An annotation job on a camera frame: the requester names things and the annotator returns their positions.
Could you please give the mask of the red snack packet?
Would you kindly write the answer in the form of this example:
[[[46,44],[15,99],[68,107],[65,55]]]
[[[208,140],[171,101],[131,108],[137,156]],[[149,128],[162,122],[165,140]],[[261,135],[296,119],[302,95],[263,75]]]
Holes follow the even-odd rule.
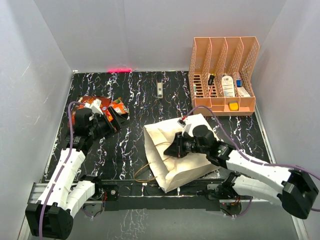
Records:
[[[75,104],[71,108],[71,121],[72,125],[75,125],[75,114],[77,109],[89,108],[93,102],[96,101],[100,103],[99,105],[99,113],[104,114],[110,121],[112,120],[111,115],[109,114],[108,107],[111,104],[112,100],[110,98],[104,96],[80,96],[77,100],[79,103],[83,103],[80,105]]]

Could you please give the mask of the orange snack packet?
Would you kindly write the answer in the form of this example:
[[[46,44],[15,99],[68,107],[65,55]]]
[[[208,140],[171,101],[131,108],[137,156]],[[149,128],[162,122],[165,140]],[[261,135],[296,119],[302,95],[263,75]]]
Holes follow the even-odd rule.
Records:
[[[128,120],[129,119],[129,114],[130,111],[129,109],[125,106],[123,100],[121,97],[118,97],[117,99],[113,100],[109,107],[112,107],[115,112],[120,115],[121,117],[123,117],[124,119]]]

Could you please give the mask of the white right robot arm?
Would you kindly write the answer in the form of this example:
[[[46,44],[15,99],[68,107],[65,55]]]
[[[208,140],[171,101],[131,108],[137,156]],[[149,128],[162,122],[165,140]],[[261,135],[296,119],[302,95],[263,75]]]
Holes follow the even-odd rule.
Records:
[[[228,178],[214,193],[233,199],[251,196],[281,205],[285,211],[299,219],[307,219],[319,190],[311,174],[299,166],[268,163],[239,150],[238,147],[217,140],[206,125],[198,125],[192,134],[175,133],[164,155],[183,158],[189,153],[205,155],[217,167],[230,170]]]

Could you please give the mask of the beige paper bag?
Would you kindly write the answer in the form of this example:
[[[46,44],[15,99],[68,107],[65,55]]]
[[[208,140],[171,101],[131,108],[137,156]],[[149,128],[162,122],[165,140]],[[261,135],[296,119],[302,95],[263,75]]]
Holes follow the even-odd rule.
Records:
[[[187,133],[198,125],[210,127],[202,114],[188,116],[183,124],[181,118],[172,118],[143,126],[144,150],[147,164],[134,173],[134,180],[147,183],[155,180],[159,187],[168,193],[183,185],[219,169],[210,163],[204,153],[192,153],[177,146],[177,134]]]

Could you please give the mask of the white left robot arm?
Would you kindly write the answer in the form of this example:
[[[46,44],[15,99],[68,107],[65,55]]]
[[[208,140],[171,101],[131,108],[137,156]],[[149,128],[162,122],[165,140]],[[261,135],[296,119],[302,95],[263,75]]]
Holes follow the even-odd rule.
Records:
[[[119,113],[111,106],[107,110],[111,119],[93,107],[78,108],[69,116],[69,134],[51,179],[37,201],[25,209],[33,236],[66,240],[75,215],[85,202],[103,195],[104,188],[97,176],[84,175],[77,184],[74,179],[94,141],[112,137],[129,122],[128,113]]]

